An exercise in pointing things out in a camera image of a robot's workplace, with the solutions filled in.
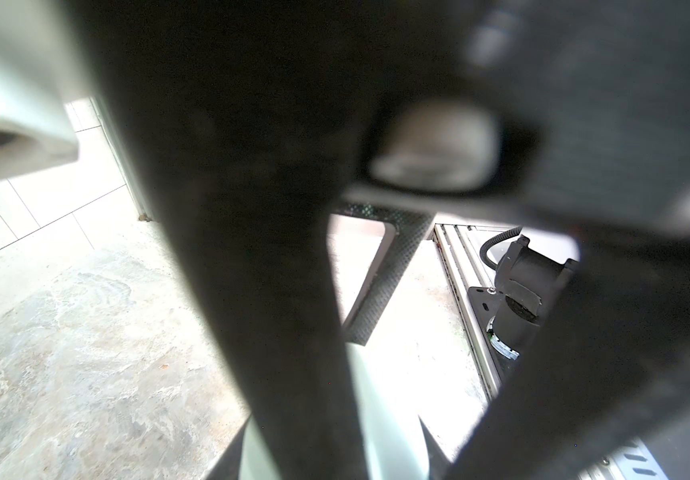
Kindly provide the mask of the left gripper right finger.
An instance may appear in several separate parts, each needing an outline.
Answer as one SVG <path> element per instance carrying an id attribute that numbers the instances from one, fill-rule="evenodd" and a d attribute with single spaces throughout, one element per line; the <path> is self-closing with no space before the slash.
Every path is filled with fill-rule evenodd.
<path id="1" fill-rule="evenodd" d="M 423 421 L 420 421 L 422 428 L 427 454 L 429 459 L 429 473 L 430 474 L 446 474 L 451 462 L 441 449 L 440 445 L 427 428 Z"/>

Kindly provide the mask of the green earbud charging case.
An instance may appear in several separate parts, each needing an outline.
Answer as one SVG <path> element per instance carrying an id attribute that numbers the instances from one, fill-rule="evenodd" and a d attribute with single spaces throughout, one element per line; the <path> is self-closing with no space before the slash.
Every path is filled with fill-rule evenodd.
<path id="1" fill-rule="evenodd" d="M 380 357 L 362 345 L 310 338 L 243 372 L 252 416 L 241 479 L 426 479 L 421 422 Z"/>

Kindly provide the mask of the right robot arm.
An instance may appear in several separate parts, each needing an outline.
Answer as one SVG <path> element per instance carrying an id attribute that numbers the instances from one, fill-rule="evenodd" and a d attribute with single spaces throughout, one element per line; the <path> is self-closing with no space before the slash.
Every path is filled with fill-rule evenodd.
<path id="1" fill-rule="evenodd" d="M 690 1 L 67 1 L 284 479 L 364 479 L 347 347 L 438 212 L 515 361 L 449 479 L 568 479 L 690 410 Z"/>

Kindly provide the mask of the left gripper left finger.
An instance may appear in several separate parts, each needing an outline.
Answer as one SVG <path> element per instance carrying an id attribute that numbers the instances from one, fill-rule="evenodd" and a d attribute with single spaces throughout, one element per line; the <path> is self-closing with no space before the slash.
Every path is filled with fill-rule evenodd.
<path id="1" fill-rule="evenodd" d="M 227 449 L 220 455 L 214 467 L 205 476 L 205 480 L 238 480 L 242 458 L 243 437 L 248 426 L 246 420 L 231 440 Z"/>

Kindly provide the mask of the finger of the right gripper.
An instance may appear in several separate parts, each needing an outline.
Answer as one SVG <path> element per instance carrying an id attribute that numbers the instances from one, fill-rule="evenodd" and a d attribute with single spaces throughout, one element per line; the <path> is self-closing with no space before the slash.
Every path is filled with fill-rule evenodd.
<path id="1" fill-rule="evenodd" d="M 434 216 L 371 204 L 341 202 L 338 215 L 380 223 L 381 243 L 344 320 L 348 342 L 366 345 L 421 243 L 434 226 Z"/>
<path id="2" fill-rule="evenodd" d="M 368 475 L 344 196 L 580 244 L 450 478 L 568 479 L 690 410 L 690 1 L 63 11 L 283 478 Z"/>

